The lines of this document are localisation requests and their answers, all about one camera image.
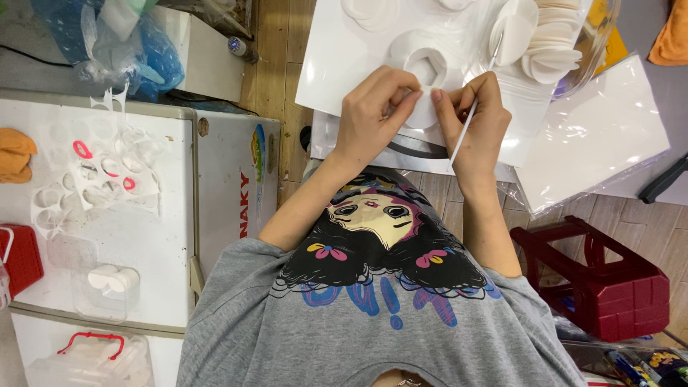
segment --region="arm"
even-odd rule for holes
[[[464,195],[464,245],[480,266],[505,277],[518,277],[521,267],[509,236],[495,188],[494,174],[511,114],[502,107],[497,77],[487,72],[462,89],[433,90],[432,99],[451,154],[463,129],[462,121],[478,98],[477,108],[452,165]]]
[[[407,87],[413,92],[405,95]],[[421,94],[413,74],[382,66],[344,97],[334,150],[268,221],[258,239],[283,251],[295,249],[332,196],[389,144]],[[396,109],[387,116],[391,106]]]

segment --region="hand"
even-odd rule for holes
[[[486,193],[485,189],[493,194],[497,157],[504,133],[511,122],[511,113],[502,107],[502,94],[495,73],[486,72],[453,92],[433,89],[431,93],[450,155],[477,95],[475,113],[452,167],[464,194],[480,196]]]
[[[337,144],[328,156],[345,165],[352,177],[375,159],[411,116],[420,98],[420,82],[403,70],[382,66],[342,101]],[[387,116],[390,107],[396,107]]]

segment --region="glue bottle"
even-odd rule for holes
[[[258,62],[258,59],[260,59],[260,56],[256,50],[248,47],[246,43],[235,36],[229,38],[229,41],[227,41],[227,47],[232,54],[238,56],[246,62],[256,63]]]

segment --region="red basket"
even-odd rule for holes
[[[0,252],[10,276],[10,297],[43,277],[43,265],[34,229],[22,224],[0,223]]]

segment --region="cartoon girl print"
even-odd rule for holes
[[[388,273],[408,291],[444,298],[483,298],[497,291],[463,245],[414,202],[420,192],[389,184],[363,174],[345,186],[283,266],[273,295],[368,285],[372,276]]]

